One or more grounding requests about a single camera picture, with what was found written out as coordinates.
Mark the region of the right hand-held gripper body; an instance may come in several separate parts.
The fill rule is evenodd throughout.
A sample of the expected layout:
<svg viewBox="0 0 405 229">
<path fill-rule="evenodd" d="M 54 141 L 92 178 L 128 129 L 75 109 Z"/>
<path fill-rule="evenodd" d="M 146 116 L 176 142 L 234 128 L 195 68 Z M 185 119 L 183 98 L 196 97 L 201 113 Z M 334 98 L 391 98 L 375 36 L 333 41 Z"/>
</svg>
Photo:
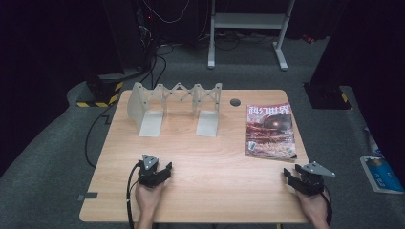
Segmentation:
<svg viewBox="0 0 405 229">
<path fill-rule="evenodd" d="M 301 180 L 301 183 L 297 187 L 292 187 L 295 190 L 303 193 L 307 196 L 314 196 L 321 194 L 324 191 L 324 180 L 323 176 L 335 177 L 335 173 L 325 168 L 321 164 L 313 161 L 312 163 L 302 166 L 305 171 L 308 172 L 307 175 L 301 176 L 298 178 Z"/>
</svg>

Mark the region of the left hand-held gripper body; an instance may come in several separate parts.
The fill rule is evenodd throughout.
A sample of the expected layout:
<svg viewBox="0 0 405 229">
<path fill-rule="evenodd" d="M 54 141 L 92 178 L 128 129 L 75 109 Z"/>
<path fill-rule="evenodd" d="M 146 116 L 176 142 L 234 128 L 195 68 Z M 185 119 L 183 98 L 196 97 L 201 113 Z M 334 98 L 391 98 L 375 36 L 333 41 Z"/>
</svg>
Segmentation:
<svg viewBox="0 0 405 229">
<path fill-rule="evenodd" d="M 139 183 L 149 188 L 154 188 L 159 183 L 159 172 L 157 171 L 159 159 L 154 156 L 143 155 L 139 162 Z"/>
</svg>

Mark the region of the person's left hand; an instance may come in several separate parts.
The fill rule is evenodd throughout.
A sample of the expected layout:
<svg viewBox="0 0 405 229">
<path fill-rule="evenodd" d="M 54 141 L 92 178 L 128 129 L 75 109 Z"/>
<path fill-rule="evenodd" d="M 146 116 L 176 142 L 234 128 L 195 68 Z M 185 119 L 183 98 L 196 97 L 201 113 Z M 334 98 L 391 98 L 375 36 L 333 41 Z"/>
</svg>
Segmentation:
<svg viewBox="0 0 405 229">
<path fill-rule="evenodd" d="M 149 188 L 139 184 L 136 188 L 135 196 L 140 210 L 140 221 L 151 221 L 160 203 L 160 197 L 164 184 Z"/>
</svg>

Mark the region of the person's right hand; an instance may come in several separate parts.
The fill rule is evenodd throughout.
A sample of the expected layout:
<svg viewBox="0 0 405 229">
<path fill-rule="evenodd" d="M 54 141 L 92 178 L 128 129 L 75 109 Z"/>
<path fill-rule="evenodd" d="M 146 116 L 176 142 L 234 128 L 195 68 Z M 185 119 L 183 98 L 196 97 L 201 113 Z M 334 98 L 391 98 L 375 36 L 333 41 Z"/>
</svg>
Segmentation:
<svg viewBox="0 0 405 229">
<path fill-rule="evenodd" d="M 295 191 L 295 193 L 299 198 L 304 214 L 312 226 L 314 222 L 327 222 L 328 202 L 330 200 L 330 196 L 327 191 L 311 197 L 304 195 L 299 191 Z"/>
</svg>

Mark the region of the red glossy magazine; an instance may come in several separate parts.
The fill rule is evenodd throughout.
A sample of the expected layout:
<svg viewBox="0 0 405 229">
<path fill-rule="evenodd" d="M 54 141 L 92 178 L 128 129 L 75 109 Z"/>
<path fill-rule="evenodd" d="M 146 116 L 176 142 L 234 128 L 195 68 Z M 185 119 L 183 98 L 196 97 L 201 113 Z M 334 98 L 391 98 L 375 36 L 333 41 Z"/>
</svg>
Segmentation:
<svg viewBox="0 0 405 229">
<path fill-rule="evenodd" d="M 246 106 L 245 155 L 288 161 L 297 158 L 288 102 Z"/>
</svg>

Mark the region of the black yellow striped base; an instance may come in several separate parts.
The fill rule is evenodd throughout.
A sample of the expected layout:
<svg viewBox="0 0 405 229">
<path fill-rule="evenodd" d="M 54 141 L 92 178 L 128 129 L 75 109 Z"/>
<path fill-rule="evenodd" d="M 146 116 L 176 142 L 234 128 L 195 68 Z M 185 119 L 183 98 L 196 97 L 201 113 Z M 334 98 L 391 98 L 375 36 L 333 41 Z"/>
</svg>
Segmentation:
<svg viewBox="0 0 405 229">
<path fill-rule="evenodd" d="M 110 107 L 117 102 L 123 82 L 119 80 L 102 80 L 94 76 L 85 81 L 82 91 L 76 99 L 76 105 L 87 107 Z"/>
<path fill-rule="evenodd" d="M 339 87 L 304 84 L 307 97 L 313 109 L 350 110 L 352 105 Z"/>
</svg>

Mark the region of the white metal stand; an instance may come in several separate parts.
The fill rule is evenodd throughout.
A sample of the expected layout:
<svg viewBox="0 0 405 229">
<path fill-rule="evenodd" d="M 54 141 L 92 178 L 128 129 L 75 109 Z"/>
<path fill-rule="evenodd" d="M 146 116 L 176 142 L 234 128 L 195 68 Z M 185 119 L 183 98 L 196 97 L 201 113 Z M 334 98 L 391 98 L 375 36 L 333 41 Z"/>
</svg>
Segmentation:
<svg viewBox="0 0 405 229">
<path fill-rule="evenodd" d="M 279 30 L 278 39 L 272 43 L 279 67 L 282 71 L 288 70 L 288 63 L 282 51 L 282 45 L 287 32 L 295 0 L 288 0 L 285 13 L 255 14 L 255 13 L 227 13 L 216 12 L 216 0 L 211 0 L 210 34 L 207 56 L 207 68 L 215 68 L 215 30 L 216 29 L 264 29 Z"/>
</svg>

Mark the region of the grey tape strip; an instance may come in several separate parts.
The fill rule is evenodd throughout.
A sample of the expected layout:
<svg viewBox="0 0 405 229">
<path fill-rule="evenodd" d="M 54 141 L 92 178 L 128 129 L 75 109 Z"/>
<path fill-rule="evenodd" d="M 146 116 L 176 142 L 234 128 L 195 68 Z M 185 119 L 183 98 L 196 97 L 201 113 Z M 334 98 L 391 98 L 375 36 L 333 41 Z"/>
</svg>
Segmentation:
<svg viewBox="0 0 405 229">
<path fill-rule="evenodd" d="M 85 193 L 85 194 L 79 194 L 78 198 L 77 198 L 77 201 L 84 201 L 85 199 L 88 199 L 88 198 L 97 198 L 97 195 L 98 195 L 98 193 L 95 193 L 95 192 L 88 192 L 88 193 Z"/>
</svg>

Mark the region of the white expandable book rack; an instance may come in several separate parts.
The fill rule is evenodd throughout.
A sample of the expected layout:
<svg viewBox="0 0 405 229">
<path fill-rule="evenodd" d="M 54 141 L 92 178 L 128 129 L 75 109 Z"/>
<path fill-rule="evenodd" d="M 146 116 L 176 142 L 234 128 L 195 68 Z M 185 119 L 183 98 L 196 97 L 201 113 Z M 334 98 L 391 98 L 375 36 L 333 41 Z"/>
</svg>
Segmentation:
<svg viewBox="0 0 405 229">
<path fill-rule="evenodd" d="M 190 102 L 192 114 L 198 118 L 196 135 L 215 137 L 220 119 L 222 87 L 222 83 L 217 83 L 212 89 L 195 84 L 187 89 L 177 83 L 172 88 L 158 84 L 148 90 L 136 82 L 127 103 L 127 114 L 136 122 L 139 136 L 158 137 L 163 117 L 168 113 L 168 103 Z"/>
</svg>

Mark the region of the blue book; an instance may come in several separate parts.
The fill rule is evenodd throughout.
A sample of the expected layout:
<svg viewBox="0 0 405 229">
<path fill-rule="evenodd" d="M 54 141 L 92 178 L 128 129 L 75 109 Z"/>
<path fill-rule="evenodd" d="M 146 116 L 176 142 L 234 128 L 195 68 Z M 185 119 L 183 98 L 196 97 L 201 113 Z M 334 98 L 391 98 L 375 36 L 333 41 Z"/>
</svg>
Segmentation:
<svg viewBox="0 0 405 229">
<path fill-rule="evenodd" d="M 362 156 L 360 162 L 375 192 L 405 195 L 405 189 L 384 157 Z"/>
</svg>

